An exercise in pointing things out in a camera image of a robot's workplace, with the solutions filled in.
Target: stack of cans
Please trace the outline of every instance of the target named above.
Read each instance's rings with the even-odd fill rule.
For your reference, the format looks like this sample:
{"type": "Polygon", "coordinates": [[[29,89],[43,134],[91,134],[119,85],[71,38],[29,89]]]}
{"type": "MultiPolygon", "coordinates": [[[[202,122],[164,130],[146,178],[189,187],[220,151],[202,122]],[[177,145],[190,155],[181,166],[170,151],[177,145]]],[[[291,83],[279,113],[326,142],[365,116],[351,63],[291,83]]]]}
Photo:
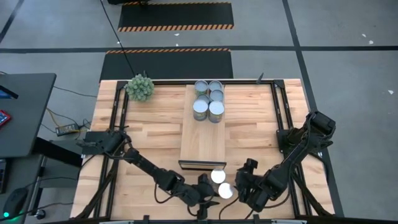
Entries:
{"type": "Polygon", "coordinates": [[[196,100],[193,103],[193,117],[197,121],[208,118],[212,123],[219,123],[224,114],[224,91],[219,81],[207,83],[199,80],[195,83],[196,100]]]}

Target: black desk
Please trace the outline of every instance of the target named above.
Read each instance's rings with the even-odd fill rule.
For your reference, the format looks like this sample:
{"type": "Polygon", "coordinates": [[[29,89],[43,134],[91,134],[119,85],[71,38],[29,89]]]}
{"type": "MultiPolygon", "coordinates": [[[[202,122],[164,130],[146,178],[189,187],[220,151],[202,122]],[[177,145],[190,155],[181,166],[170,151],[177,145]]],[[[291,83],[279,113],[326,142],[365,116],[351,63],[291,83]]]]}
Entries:
{"type": "MultiPolygon", "coordinates": [[[[42,177],[46,157],[81,166],[79,154],[37,137],[55,79],[54,73],[0,75],[0,84],[19,95],[16,100],[0,100],[0,110],[12,117],[0,129],[0,158],[11,160],[6,193],[0,195],[1,218],[8,195],[42,177]]],[[[42,190],[40,183],[32,184],[28,189],[24,212],[37,208],[42,190]]],[[[7,222],[24,223],[24,220],[25,216],[21,216],[7,222]]]]}

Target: wooden block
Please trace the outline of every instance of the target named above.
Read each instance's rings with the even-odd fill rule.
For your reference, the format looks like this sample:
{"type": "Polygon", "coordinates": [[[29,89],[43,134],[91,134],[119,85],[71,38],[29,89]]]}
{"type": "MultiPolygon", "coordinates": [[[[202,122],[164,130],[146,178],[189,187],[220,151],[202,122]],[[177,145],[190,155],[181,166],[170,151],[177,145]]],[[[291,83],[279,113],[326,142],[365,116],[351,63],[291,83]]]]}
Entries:
{"type": "Polygon", "coordinates": [[[182,123],[182,143],[180,160],[195,161],[193,167],[203,168],[201,165],[213,169],[225,162],[225,122],[224,118],[217,124],[208,119],[197,121],[193,118],[193,102],[196,99],[195,88],[187,85],[185,90],[185,105],[182,123]]]}

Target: wooden board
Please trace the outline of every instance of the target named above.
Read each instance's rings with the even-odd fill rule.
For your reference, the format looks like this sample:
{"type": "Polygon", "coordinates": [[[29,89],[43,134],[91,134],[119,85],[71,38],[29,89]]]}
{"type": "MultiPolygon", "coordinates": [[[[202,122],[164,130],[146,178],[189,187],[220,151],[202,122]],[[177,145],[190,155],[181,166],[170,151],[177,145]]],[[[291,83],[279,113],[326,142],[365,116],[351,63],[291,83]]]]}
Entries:
{"type": "Polygon", "coordinates": [[[224,162],[224,118],[217,124],[210,122],[208,119],[204,121],[195,120],[192,108],[195,100],[195,86],[187,85],[185,90],[180,159],[185,161],[224,162]]]}
{"type": "MultiPolygon", "coordinates": [[[[285,85],[294,126],[301,127],[308,113],[301,82],[299,79],[285,80],[285,85]]],[[[101,82],[92,130],[101,131],[109,126],[115,88],[116,81],[101,82]]],[[[225,158],[228,163],[225,171],[227,181],[233,184],[236,169],[244,164],[246,158],[251,157],[259,161],[259,167],[254,173],[262,175],[267,169],[280,163],[282,155],[278,151],[275,136],[277,123],[271,88],[265,85],[226,85],[225,92],[225,107],[228,110],[228,114],[224,117],[225,158]]],[[[134,147],[143,156],[159,167],[182,174],[188,184],[194,184],[202,172],[181,170],[178,165],[182,143],[184,100],[185,86],[156,86],[155,95],[150,102],[129,102],[126,125],[129,125],[127,133],[132,137],[134,147]]],[[[279,102],[283,108],[280,94],[279,102]]],[[[96,156],[82,168],[71,217],[79,214],[95,193],[101,162],[102,156],[96,156]]],[[[333,213],[322,163],[307,157],[302,164],[307,187],[323,207],[333,213]]],[[[301,193],[299,190],[297,192],[300,212],[304,214],[301,193]]],[[[276,202],[269,202],[267,205],[279,203],[286,193],[276,202]]],[[[103,197],[101,215],[104,215],[107,195],[106,192],[103,197]]],[[[157,195],[159,200],[168,197],[161,190],[157,191],[157,195]]],[[[221,205],[211,207],[208,218],[218,219],[221,208],[235,199],[235,196],[236,193],[228,200],[215,199],[221,205]]],[[[250,208],[246,204],[236,202],[223,212],[222,218],[242,219],[249,212],[250,208]]],[[[178,198],[173,198],[165,204],[156,203],[153,179],[137,167],[127,162],[120,162],[111,218],[142,220],[143,215],[150,215],[150,219],[154,220],[193,219],[187,213],[185,204],[178,198]]],[[[293,218],[291,200],[280,207],[263,210],[259,215],[261,218],[293,218]]]]}

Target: concrete floor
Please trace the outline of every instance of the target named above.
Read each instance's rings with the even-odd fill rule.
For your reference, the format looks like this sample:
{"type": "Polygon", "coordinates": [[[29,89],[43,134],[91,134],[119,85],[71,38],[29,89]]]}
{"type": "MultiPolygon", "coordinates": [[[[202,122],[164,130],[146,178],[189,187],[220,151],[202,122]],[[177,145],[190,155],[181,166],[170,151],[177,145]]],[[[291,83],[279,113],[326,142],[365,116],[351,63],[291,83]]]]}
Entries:
{"type": "MultiPolygon", "coordinates": [[[[293,46],[282,1],[231,2],[233,30],[130,32],[119,36],[125,47],[293,46]]],[[[0,30],[16,4],[17,0],[0,1],[0,30]]],[[[105,5],[116,26],[121,6],[105,5]]],[[[398,1],[289,0],[289,5],[301,46],[398,45],[398,1]]],[[[53,72],[57,86],[95,95],[104,52],[41,53],[43,49],[90,47],[118,47],[99,0],[24,0],[6,36],[0,39],[0,52],[38,49],[37,53],[0,54],[0,71],[53,72]]],[[[394,136],[398,126],[398,52],[370,50],[303,52],[303,57],[318,109],[337,122],[329,152],[345,216],[398,220],[398,140],[394,136]]],[[[234,50],[231,55],[235,78],[257,78],[261,72],[264,78],[302,77],[294,51],[234,50]]],[[[94,106],[93,98],[60,90],[53,91],[49,102],[54,112],[78,123],[91,119],[94,106]]],[[[54,128],[47,114],[43,124],[54,128]]],[[[44,128],[39,136],[74,138],[57,138],[44,128]]],[[[73,196],[74,189],[50,189],[40,203],[71,202],[73,196]]],[[[46,211],[42,222],[65,220],[70,207],[46,211]]],[[[31,218],[26,222],[37,223],[31,218]]]]}

